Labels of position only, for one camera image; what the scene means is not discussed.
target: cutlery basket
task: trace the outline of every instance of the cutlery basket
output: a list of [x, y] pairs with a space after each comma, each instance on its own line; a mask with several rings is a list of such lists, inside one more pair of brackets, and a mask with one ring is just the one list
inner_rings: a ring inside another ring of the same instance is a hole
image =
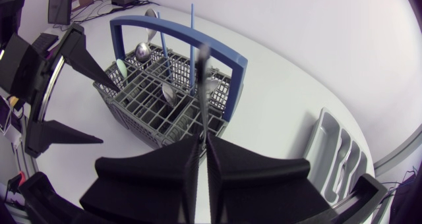
[[[147, 16], [121, 16], [110, 21], [116, 59], [127, 67], [123, 78], [115, 62], [105, 73], [119, 87], [115, 92], [103, 84], [94, 83], [115, 119], [153, 149], [172, 144], [202, 132], [202, 119], [197, 87], [191, 82], [190, 59], [168, 49], [167, 58], [162, 47], [150, 44], [151, 57], [140, 63], [134, 51], [125, 54], [122, 25], [155, 29], [198, 47], [207, 43], [211, 56], [232, 68], [231, 76], [211, 68], [211, 79], [218, 85], [209, 97], [209, 133], [221, 136], [233, 115], [243, 87], [247, 60], [224, 44], [196, 30]], [[172, 107], [162, 93], [167, 83], [176, 91], [177, 104]]]

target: white table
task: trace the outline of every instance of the white table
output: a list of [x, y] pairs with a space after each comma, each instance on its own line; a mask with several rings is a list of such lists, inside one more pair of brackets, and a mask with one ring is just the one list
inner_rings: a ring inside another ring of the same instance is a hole
[[[160, 11], [162, 19], [190, 26], [189, 13], [155, 5], [149, 7]], [[109, 21], [122, 15], [143, 15], [147, 8], [137, 7], [82, 24], [86, 47], [103, 69], [115, 60]], [[236, 32], [198, 17], [195, 18], [195, 28], [249, 60], [243, 93], [223, 139], [268, 157], [302, 157], [320, 110], [327, 107], [367, 154], [367, 172], [374, 175], [373, 161], [361, 129], [332, 92], [288, 60]], [[46, 32], [63, 35], [53, 28]], [[124, 26], [123, 39], [128, 52], [139, 42], [146, 41], [146, 31]], [[159, 34], [152, 43], [161, 45]], [[188, 44], [170, 36], [166, 36], [166, 43], [174, 51], [189, 56]], [[211, 60], [211, 65], [227, 72], [227, 67], [215, 59]], [[55, 119], [104, 140], [103, 144], [52, 144], [37, 159], [39, 169], [49, 177], [57, 193], [78, 206], [80, 197], [97, 178], [94, 169], [96, 159], [131, 157], [151, 151], [113, 118], [92, 86], [91, 79], [69, 66], [61, 72], [45, 119]], [[199, 171], [195, 222], [210, 222], [205, 164], [200, 166]]]

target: gray plastic basket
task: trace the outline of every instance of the gray plastic basket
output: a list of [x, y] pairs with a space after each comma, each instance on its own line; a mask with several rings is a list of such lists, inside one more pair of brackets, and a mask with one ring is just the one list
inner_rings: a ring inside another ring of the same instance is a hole
[[[151, 58], [139, 63], [135, 54], [126, 55], [128, 77], [123, 79], [115, 63], [105, 73], [121, 89], [119, 93], [94, 83], [109, 110], [125, 128], [154, 149], [202, 132], [197, 97], [189, 95], [190, 60], [168, 49], [168, 59], [160, 46], [150, 44]], [[219, 80], [210, 95], [210, 134], [221, 136], [227, 126], [223, 120], [231, 78], [212, 68], [211, 78]], [[167, 103], [162, 84], [177, 91], [177, 105]]]

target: cutlery tray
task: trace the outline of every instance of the cutlery tray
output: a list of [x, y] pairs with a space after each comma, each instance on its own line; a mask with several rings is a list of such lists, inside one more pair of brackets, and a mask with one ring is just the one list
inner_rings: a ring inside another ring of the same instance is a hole
[[315, 123], [305, 159], [311, 163], [308, 179], [330, 205], [343, 200], [367, 170], [366, 155], [326, 108]]
[[[150, 44], [150, 48], [152, 56], [145, 63], [135, 59], [134, 51], [127, 54], [126, 78], [121, 76], [115, 62], [105, 70], [120, 88], [119, 93], [97, 82], [94, 87], [121, 125], [157, 149], [202, 132], [202, 119], [198, 98], [189, 94], [189, 59], [170, 49], [166, 59], [160, 46]], [[210, 134], [221, 136], [227, 126], [223, 113], [231, 78], [215, 68], [211, 72], [211, 78], [219, 83], [210, 94], [208, 126]], [[174, 107], [162, 93], [164, 82], [176, 91]]]

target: blue plastic stick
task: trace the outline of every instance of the blue plastic stick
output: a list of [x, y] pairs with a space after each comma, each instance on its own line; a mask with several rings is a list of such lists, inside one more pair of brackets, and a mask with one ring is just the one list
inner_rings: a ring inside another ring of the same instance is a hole
[[[195, 13], [193, 8], [193, 3], [191, 5], [191, 28], [194, 29], [194, 19]], [[191, 89], [191, 96], [195, 95], [195, 56], [193, 51], [193, 45], [191, 45], [191, 65], [189, 67], [189, 88]]]
[[[157, 12], [158, 18], [161, 19], [160, 12]], [[167, 54], [166, 39], [164, 39], [164, 33], [160, 32], [161, 44], [163, 46], [164, 58], [166, 59], [166, 67], [169, 68], [169, 55]], [[170, 75], [170, 70], [167, 70], [167, 76]]]

